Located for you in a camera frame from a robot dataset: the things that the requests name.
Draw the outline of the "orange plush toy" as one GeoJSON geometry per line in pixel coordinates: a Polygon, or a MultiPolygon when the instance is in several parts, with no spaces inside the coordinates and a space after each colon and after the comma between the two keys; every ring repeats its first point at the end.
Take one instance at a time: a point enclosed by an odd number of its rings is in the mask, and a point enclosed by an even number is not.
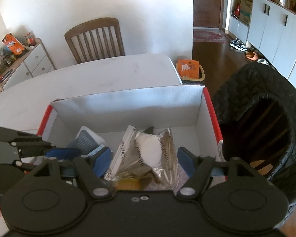
{"type": "Polygon", "coordinates": [[[117,190],[144,190],[150,182],[149,178],[127,178],[118,181],[115,187],[117,190]]]}

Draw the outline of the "white grey tissue pack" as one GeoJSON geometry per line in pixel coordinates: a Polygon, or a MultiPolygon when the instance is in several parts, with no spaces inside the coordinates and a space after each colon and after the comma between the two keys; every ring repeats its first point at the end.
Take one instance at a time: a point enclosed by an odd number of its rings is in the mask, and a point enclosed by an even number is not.
{"type": "Polygon", "coordinates": [[[66,147],[78,149],[82,155],[87,155],[99,146],[106,146],[106,141],[90,130],[86,126],[82,126],[76,135],[76,138],[71,141],[66,147]]]}

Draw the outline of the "beige foil snack bag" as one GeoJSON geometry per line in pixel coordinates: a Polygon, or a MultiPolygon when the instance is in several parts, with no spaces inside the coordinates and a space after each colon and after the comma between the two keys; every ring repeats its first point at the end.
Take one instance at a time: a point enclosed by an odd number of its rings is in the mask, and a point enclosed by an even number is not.
{"type": "Polygon", "coordinates": [[[177,187],[179,163],[171,129],[158,134],[140,132],[129,125],[113,156],[104,179],[144,179],[152,176],[159,190],[177,187]]]}

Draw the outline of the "blue wet wipes packet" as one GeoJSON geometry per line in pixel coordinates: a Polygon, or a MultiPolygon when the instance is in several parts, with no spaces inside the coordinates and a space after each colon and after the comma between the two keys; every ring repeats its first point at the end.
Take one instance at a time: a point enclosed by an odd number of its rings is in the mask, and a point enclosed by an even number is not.
{"type": "Polygon", "coordinates": [[[108,146],[103,146],[100,145],[97,148],[95,148],[93,151],[88,153],[88,157],[93,157],[93,156],[105,156],[108,157],[108,159],[112,159],[112,152],[111,149],[108,146]]]}

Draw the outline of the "black foil packet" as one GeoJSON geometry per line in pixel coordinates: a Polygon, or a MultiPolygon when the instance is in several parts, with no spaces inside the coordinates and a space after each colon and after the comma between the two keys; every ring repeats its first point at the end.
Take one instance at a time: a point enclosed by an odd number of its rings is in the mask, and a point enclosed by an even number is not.
{"type": "Polygon", "coordinates": [[[144,131],[144,133],[146,133],[146,134],[154,134],[154,127],[152,126],[152,127],[148,127],[145,131],[144,131]]]}

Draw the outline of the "red cardboard box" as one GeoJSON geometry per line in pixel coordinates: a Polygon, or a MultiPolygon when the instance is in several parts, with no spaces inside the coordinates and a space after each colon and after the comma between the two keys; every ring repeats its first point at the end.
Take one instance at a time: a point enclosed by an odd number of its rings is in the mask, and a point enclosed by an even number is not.
{"type": "Polygon", "coordinates": [[[117,151],[129,125],[140,131],[154,127],[156,133],[170,128],[175,148],[220,159],[218,121],[208,90],[200,85],[121,90],[54,101],[38,134],[44,141],[65,147],[86,126],[117,151]]]}

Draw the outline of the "white drawer sideboard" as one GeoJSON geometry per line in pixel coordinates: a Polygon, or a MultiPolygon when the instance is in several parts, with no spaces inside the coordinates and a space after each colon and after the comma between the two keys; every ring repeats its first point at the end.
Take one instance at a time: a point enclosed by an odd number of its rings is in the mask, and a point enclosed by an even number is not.
{"type": "Polygon", "coordinates": [[[35,42],[36,45],[32,49],[18,58],[12,66],[2,73],[2,76],[0,76],[0,93],[21,82],[56,70],[42,40],[37,38],[35,42]]]}

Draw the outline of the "black jacket on chair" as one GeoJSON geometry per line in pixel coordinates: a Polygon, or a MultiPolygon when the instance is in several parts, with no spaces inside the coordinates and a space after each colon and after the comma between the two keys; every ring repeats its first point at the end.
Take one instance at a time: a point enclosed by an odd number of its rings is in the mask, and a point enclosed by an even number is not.
{"type": "Polygon", "coordinates": [[[222,133],[222,159],[269,167],[266,178],[296,208],[296,89],[277,70],[251,62],[213,95],[222,133]]]}

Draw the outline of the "orange bag in basket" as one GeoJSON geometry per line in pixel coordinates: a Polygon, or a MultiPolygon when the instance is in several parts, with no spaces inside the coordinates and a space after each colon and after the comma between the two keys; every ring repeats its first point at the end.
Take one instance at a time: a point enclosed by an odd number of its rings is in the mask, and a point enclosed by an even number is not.
{"type": "Polygon", "coordinates": [[[175,68],[184,84],[201,84],[205,80],[205,72],[199,61],[179,59],[175,68]]]}

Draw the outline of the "orange chips bag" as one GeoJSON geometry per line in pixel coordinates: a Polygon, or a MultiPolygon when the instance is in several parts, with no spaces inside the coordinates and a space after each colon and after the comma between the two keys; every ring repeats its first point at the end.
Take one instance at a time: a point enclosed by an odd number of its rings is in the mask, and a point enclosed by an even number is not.
{"type": "Polygon", "coordinates": [[[2,43],[15,55],[19,56],[23,54],[25,47],[21,44],[20,41],[15,38],[12,34],[6,34],[2,39],[2,43]]]}

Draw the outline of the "brown wooden chair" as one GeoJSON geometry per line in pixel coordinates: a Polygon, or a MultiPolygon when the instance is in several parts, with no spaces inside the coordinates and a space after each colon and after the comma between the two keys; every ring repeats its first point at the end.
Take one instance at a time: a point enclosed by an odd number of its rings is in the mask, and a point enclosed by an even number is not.
{"type": "Polygon", "coordinates": [[[64,35],[78,64],[125,55],[120,24],[116,18],[81,23],[64,35]]]}

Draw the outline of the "sneakers on floor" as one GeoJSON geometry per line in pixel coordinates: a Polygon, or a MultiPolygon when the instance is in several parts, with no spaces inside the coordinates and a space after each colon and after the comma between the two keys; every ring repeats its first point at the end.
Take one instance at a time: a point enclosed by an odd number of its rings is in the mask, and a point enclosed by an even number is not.
{"type": "Polygon", "coordinates": [[[233,39],[229,42],[230,46],[238,51],[247,52],[247,47],[239,39],[233,39]]]}

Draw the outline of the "red patterned door rug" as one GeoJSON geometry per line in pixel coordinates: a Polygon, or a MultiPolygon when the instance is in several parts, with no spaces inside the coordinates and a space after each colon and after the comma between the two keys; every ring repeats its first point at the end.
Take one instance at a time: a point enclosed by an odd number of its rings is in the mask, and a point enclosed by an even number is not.
{"type": "Polygon", "coordinates": [[[229,39],[224,32],[216,28],[194,28],[193,41],[198,43],[228,43],[229,39]]]}

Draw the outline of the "cardboard box in cabinet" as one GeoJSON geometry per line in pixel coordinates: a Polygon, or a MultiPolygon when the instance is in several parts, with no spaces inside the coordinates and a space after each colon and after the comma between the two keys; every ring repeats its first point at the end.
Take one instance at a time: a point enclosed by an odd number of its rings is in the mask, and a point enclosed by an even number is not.
{"type": "Polygon", "coordinates": [[[251,18],[251,9],[252,9],[252,2],[248,0],[241,0],[240,6],[240,21],[249,25],[250,18],[251,18]]]}

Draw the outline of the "brown entrance door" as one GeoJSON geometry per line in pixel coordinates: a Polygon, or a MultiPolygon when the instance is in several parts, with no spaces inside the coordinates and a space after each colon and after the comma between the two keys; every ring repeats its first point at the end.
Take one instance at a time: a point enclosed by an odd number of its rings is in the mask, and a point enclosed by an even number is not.
{"type": "Polygon", "coordinates": [[[194,0],[194,28],[220,28],[223,0],[194,0]]]}

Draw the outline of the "white wall cabinet unit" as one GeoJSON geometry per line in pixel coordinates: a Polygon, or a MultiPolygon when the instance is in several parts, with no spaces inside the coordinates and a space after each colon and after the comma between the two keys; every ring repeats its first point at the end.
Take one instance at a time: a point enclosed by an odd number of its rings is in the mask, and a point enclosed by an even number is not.
{"type": "Polygon", "coordinates": [[[296,0],[248,1],[249,25],[239,19],[241,0],[230,0],[227,32],[264,56],[296,88],[296,0]]]}

